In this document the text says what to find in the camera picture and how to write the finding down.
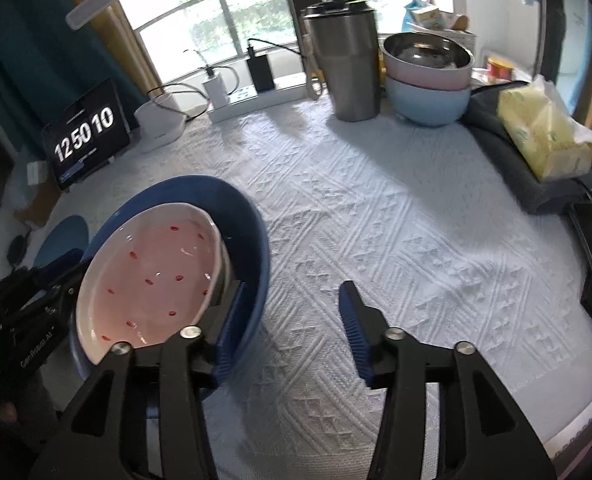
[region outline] stacked bowls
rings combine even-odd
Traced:
[[[419,32],[388,37],[382,51],[387,96],[399,115],[422,126],[444,126],[462,117],[471,96],[471,52]]]

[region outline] stainless steel tumbler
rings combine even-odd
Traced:
[[[355,122],[378,115],[375,10],[364,0],[329,0],[307,7],[301,16],[325,74],[336,117]]]

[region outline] metal bowl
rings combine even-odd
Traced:
[[[471,85],[474,56],[448,38],[401,32],[382,46],[387,75],[430,90],[462,90]]]

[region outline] digital clock display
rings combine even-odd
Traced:
[[[67,189],[130,143],[111,79],[96,86],[43,130],[45,152],[58,187]]]

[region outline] blue bowl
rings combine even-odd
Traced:
[[[148,187],[105,222],[87,247],[83,260],[93,258],[107,238],[133,216],[172,202],[190,203],[207,211],[220,230],[236,279],[247,283],[239,322],[233,328],[235,364],[260,325],[269,287],[269,238],[265,222],[253,203],[235,187],[206,175],[179,176]],[[80,346],[75,318],[71,318],[70,345],[78,373],[85,380],[94,365]]]
[[[422,126],[444,126],[460,119],[471,97],[464,90],[429,90],[385,77],[387,97],[402,117]]]

